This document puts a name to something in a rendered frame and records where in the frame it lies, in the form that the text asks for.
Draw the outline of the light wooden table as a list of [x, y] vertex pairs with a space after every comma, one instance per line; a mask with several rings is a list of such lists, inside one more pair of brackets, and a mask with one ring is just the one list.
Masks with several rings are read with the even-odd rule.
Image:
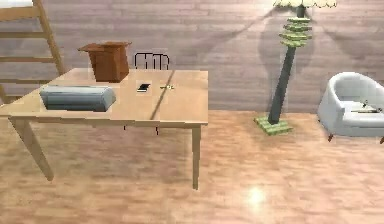
[[47, 110], [39, 91], [34, 90], [11, 104], [0, 106], [0, 117], [9, 119], [47, 180], [54, 178], [48, 161], [31, 129], [33, 122], [183, 128], [192, 131], [193, 188], [199, 186], [201, 127], [208, 123], [208, 73], [200, 70], [171, 70], [172, 77], [157, 113], [157, 120], [134, 121], [123, 99], [124, 80], [110, 86], [116, 101], [106, 112]]

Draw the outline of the green floor lamp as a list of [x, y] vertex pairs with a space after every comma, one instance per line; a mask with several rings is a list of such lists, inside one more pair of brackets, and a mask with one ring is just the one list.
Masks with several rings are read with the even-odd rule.
[[287, 19], [283, 26], [284, 31], [279, 34], [280, 43], [287, 47], [281, 72], [272, 98], [271, 107], [267, 116], [256, 117], [254, 122], [268, 135], [288, 133], [292, 127], [286, 122], [281, 121], [281, 113], [285, 100], [286, 90], [291, 75], [291, 70], [298, 48], [304, 47], [312, 36], [309, 32], [311, 18], [306, 15], [308, 8], [335, 8], [337, 0], [274, 0], [274, 9], [293, 9], [295, 16]]

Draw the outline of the brown box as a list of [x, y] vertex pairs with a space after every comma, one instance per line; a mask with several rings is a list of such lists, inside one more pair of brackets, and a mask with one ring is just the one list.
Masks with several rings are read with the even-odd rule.
[[126, 48], [131, 42], [90, 43], [79, 48], [87, 52], [97, 82], [119, 83], [129, 74]]

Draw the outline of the grey blue printer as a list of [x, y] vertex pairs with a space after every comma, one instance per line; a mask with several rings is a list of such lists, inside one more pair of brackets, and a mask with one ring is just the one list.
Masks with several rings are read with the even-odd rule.
[[116, 101], [109, 86], [48, 85], [39, 95], [47, 110], [106, 112]]

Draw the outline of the light wooden ladder shelf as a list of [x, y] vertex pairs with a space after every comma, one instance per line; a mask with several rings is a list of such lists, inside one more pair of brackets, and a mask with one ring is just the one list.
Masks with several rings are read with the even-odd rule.
[[42, 0], [0, 0], [0, 22], [33, 18], [39, 21], [40, 31], [0, 31], [0, 40], [45, 39], [50, 56], [5, 56], [0, 54], [0, 63], [53, 63], [58, 75], [63, 75], [66, 70]]

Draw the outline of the small dark object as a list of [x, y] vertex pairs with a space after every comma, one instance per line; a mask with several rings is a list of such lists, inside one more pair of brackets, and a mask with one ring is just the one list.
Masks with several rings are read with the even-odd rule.
[[351, 106], [351, 111], [356, 113], [383, 113], [384, 103], [355, 102]]

